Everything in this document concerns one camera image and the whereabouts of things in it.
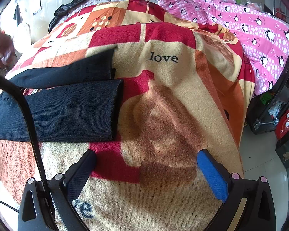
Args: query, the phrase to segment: penguin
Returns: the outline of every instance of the penguin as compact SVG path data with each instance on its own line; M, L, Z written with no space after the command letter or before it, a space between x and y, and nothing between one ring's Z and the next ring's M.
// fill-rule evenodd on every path
M268 83L269 83L269 90L270 90L270 89L272 89L272 88L273 88L273 80L272 80L272 81L270 81L270 82L268 81Z
M285 33L285 36L287 38L287 40L289 41L289 30L283 31Z
M255 20L255 22L259 25L259 26L261 26L262 25L262 21L260 20L260 18L258 17L256 20Z
M256 37L253 38L253 40L251 41L251 43L253 44L253 46L255 46L255 45L257 44Z
M284 54L282 56L278 56L278 59L279 59L280 66L283 67L284 66Z
M243 24L243 25L242 25L242 30L243 30L244 32L248 32L248 25Z
M269 40L274 41L274 33L269 29L265 32L267 38L269 38Z
M187 11L185 8L181 9L181 15L185 15L186 13L187 13Z
M239 18L238 18L238 16L237 16L237 14L235 14L235 17L233 18L236 22L238 22L239 21Z
M264 67L266 67L266 66L267 66L268 58L264 55L264 56L260 57L260 60L261 60L261 62L262 62L262 65L263 65Z
M255 67L255 71L256 71L256 77L259 78L259 70Z

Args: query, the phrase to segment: red bag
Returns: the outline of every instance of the red bag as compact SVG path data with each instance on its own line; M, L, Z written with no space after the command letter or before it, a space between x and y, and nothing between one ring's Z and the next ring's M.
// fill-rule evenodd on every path
M287 132L289 131L289 110L281 117L280 121L278 122L275 135L280 140Z

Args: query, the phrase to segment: patterned blanket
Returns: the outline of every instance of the patterned blanket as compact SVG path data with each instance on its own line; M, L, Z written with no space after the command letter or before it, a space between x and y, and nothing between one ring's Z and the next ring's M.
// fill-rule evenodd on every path
M47 178L92 149L96 169L73 202L90 230L204 230L221 201L195 157L206 148L243 176L238 147L254 90L250 62L220 25L181 20L154 3L129 0L81 9L33 44L6 77L113 47L116 78L124 79L116 140L40 143ZM30 177L39 180L30 143L0 140L0 199L18 208ZM0 212L15 230L1 206Z

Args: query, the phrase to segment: tiled floor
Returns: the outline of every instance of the tiled floor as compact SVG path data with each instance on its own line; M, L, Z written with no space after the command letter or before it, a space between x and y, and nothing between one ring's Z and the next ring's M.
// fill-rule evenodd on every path
M260 176L268 179L275 208L276 230L280 231L287 218L288 180L286 169L275 152L276 142L274 132L254 135L246 126L240 154L246 179L257 180Z

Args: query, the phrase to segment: black metal rack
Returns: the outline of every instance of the black metal rack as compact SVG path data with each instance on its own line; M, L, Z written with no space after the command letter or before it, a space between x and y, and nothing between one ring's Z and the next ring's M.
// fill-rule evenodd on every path
M272 98L265 105L260 100L261 94L251 100L247 109L246 120L255 135L274 131L280 118L289 109L289 57L280 78L269 93ZM282 106L277 117L272 119L268 110L275 102L282 103Z

